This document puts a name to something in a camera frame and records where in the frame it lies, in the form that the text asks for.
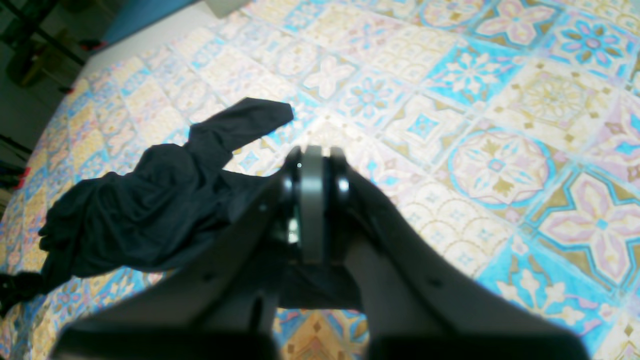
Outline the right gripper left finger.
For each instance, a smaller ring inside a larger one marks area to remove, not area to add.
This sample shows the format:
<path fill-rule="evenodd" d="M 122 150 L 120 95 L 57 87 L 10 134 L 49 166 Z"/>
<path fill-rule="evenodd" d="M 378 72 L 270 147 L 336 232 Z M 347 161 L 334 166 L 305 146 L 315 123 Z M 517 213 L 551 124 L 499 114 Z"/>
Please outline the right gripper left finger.
<path fill-rule="evenodd" d="M 239 219 L 153 287 L 70 323 L 55 360 L 279 360 L 281 284 L 326 263 L 323 151 L 296 146 Z"/>

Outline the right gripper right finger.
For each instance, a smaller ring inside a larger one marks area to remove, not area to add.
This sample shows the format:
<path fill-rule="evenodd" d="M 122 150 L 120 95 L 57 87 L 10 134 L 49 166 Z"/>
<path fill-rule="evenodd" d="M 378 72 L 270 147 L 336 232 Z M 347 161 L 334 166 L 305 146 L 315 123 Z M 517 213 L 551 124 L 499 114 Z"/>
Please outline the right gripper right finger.
<path fill-rule="evenodd" d="M 581 340 L 456 269 L 359 175 L 338 147 L 323 159 L 326 246 L 353 278 L 368 360 L 586 360 Z"/>

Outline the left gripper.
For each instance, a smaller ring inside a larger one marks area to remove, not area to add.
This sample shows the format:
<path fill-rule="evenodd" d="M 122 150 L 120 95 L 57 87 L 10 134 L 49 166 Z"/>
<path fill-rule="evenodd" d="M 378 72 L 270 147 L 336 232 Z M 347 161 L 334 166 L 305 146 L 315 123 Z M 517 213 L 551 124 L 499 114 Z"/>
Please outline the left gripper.
<path fill-rule="evenodd" d="M 44 278 L 39 272 L 18 272 L 0 274 L 0 316 L 19 303 L 29 302 L 41 294 Z"/>

